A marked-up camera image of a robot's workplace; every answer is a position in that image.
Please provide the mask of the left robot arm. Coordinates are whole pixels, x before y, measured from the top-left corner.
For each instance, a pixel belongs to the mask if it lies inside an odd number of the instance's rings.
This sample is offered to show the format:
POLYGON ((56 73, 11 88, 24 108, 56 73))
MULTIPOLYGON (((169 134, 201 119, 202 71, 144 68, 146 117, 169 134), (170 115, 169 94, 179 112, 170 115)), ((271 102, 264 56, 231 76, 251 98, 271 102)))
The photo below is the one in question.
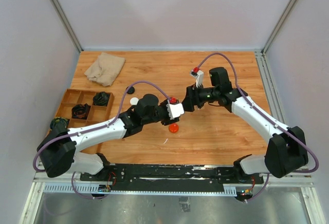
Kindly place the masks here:
POLYGON ((184 112, 183 105, 176 98, 159 102, 155 95, 146 94, 127 111, 110 120, 70 129, 58 124, 38 146, 37 157, 49 178, 67 172, 84 172, 103 181, 110 175, 106 159, 98 154, 85 154, 82 152, 84 149, 130 137, 141 132, 147 124, 173 124, 184 112))

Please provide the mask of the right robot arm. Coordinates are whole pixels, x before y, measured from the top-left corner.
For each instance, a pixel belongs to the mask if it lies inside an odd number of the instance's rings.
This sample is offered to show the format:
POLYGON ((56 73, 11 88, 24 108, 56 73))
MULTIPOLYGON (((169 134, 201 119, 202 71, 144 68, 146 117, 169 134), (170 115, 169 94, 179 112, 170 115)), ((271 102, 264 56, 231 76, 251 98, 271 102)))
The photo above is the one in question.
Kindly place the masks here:
POLYGON ((204 73, 197 67, 191 70, 195 84, 186 88, 182 102, 184 110, 193 112, 205 103, 217 102, 220 107, 242 118, 267 142, 264 155, 247 155, 233 163, 233 177, 237 182, 244 183, 256 173, 282 178, 308 163, 305 135, 301 128, 288 127, 277 121, 256 105, 246 92, 232 87, 224 67, 213 68, 209 74, 212 86, 204 88, 204 73))

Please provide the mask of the orange round charging case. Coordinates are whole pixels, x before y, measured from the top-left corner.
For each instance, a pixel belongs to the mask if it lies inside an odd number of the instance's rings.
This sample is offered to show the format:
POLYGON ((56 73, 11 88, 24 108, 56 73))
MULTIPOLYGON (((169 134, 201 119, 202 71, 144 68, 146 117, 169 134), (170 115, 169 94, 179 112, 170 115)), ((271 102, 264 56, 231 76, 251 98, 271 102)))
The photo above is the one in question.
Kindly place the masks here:
POLYGON ((173 123, 169 125, 168 129, 171 133, 177 133, 179 131, 179 126, 177 123, 173 123))

